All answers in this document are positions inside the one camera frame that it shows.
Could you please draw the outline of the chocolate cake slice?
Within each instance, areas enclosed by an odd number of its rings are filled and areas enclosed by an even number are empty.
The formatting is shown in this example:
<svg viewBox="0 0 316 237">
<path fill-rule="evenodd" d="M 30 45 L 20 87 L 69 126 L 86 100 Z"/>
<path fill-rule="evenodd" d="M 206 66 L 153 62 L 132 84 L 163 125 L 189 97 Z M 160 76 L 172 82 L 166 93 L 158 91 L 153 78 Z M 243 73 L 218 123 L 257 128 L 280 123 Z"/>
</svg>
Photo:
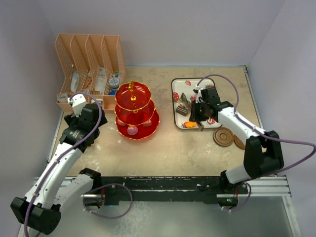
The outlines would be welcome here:
<svg viewBox="0 0 316 237">
<path fill-rule="evenodd" d="M 175 110 L 175 113 L 182 115 L 182 116 L 187 116 L 188 112 L 189 112 L 189 110 L 185 107 L 182 107 L 182 106 L 177 106 L 176 110 Z"/>
</svg>

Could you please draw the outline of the white strawberry enamel tray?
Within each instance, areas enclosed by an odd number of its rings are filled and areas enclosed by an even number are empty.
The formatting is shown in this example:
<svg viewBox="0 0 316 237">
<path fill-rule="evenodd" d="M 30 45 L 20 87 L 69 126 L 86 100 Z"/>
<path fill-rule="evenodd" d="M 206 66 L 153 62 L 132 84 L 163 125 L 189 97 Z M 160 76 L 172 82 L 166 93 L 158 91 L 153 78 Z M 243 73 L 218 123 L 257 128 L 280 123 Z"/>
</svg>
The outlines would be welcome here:
<svg viewBox="0 0 316 237">
<path fill-rule="evenodd" d="M 171 82 L 173 97 L 174 122 L 179 129 L 198 129 L 196 122 L 189 121 L 191 115 L 191 102 L 196 100 L 194 89 L 200 78 L 176 78 Z M 211 78 L 204 79 L 199 87 L 202 89 L 215 87 Z M 204 129 L 219 128 L 222 125 L 213 118 L 200 122 Z"/>
</svg>

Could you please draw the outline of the pink peach pastry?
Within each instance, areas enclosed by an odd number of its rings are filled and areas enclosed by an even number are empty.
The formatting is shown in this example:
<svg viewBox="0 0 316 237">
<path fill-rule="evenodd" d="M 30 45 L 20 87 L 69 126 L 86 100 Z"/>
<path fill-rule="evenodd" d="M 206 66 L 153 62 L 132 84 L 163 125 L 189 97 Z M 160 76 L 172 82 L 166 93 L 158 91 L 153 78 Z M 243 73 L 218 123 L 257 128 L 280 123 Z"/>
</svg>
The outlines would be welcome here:
<svg viewBox="0 0 316 237">
<path fill-rule="evenodd" d="M 117 124 L 119 124 L 120 126 L 125 126 L 126 124 L 121 122 L 120 120 L 117 121 Z"/>
</svg>

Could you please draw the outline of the pink heart cake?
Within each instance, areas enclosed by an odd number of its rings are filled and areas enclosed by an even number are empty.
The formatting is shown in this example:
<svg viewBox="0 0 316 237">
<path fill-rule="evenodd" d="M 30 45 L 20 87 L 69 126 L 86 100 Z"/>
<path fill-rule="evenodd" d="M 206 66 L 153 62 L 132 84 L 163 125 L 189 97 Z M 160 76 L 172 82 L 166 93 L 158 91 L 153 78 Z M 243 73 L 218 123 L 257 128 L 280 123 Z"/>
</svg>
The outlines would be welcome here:
<svg viewBox="0 0 316 237">
<path fill-rule="evenodd" d="M 146 122 L 144 122 L 143 123 L 143 126 L 144 127 L 149 127 L 149 126 L 151 126 L 152 125 L 152 121 L 149 119 L 148 121 L 146 121 Z"/>
</svg>

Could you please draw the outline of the red three-tier cake stand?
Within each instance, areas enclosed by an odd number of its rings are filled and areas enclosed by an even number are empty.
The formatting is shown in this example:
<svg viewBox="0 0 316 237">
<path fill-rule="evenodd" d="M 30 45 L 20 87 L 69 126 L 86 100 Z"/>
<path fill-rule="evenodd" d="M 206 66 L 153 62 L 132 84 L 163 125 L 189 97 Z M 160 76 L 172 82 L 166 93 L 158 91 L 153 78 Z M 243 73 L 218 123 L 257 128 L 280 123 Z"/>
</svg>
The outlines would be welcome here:
<svg viewBox="0 0 316 237">
<path fill-rule="evenodd" d="M 131 140 L 142 140 L 153 135 L 160 123 L 159 114 L 152 100 L 152 94 L 147 85 L 130 81 L 122 84 L 115 94 L 115 124 L 118 132 L 123 137 Z M 144 127 L 143 123 L 152 121 L 152 125 Z M 125 123 L 125 126 L 120 126 L 117 121 Z M 138 133 L 131 136 L 127 133 L 129 126 L 137 126 Z"/>
</svg>

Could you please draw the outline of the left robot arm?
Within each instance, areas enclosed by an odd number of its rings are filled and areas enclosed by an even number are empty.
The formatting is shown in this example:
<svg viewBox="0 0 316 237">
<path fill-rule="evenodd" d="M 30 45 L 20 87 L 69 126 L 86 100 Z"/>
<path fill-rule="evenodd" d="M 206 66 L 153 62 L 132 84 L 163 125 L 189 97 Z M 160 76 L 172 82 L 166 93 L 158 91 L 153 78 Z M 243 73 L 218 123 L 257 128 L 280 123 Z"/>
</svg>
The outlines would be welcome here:
<svg viewBox="0 0 316 237">
<path fill-rule="evenodd" d="M 62 133 L 54 157 L 34 186 L 10 204 L 16 219 L 24 225 L 26 236 L 28 229 L 51 234 L 72 198 L 86 192 L 95 194 L 102 187 L 101 174 L 85 168 L 73 182 L 60 189 L 71 167 L 99 136 L 99 127 L 107 123 L 104 111 L 97 104 L 85 104 L 79 115 L 68 115 L 64 119 L 68 128 Z"/>
</svg>

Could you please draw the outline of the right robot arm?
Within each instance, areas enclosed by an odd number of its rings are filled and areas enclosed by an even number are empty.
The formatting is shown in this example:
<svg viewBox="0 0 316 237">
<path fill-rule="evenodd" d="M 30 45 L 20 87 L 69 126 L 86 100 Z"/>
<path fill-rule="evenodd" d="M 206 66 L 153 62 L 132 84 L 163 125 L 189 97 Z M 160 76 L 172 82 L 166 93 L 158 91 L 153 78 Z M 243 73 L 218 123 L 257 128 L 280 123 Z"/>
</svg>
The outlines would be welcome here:
<svg viewBox="0 0 316 237">
<path fill-rule="evenodd" d="M 274 173 L 284 167 L 279 136 L 267 132 L 241 116 L 228 101 L 220 101 L 215 87 L 193 90 L 196 99 L 191 102 L 190 120 L 205 121 L 208 118 L 228 128 L 245 145 L 243 163 L 225 170 L 220 175 L 220 189 L 231 193 L 237 183 Z"/>
</svg>

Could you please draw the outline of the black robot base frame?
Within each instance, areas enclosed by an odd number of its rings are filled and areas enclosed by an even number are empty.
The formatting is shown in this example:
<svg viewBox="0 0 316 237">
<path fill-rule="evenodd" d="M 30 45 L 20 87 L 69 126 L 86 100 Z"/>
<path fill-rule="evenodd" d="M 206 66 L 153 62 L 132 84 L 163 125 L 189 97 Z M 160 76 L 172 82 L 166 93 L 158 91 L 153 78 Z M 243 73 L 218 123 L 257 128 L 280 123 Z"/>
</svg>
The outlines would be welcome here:
<svg viewBox="0 0 316 237">
<path fill-rule="evenodd" d="M 220 176 L 102 176 L 89 168 L 80 171 L 93 179 L 90 194 L 101 194 L 104 205 L 118 205 L 121 201 L 202 202 L 236 207 L 237 196 L 248 194 L 244 182 L 226 184 Z"/>
</svg>

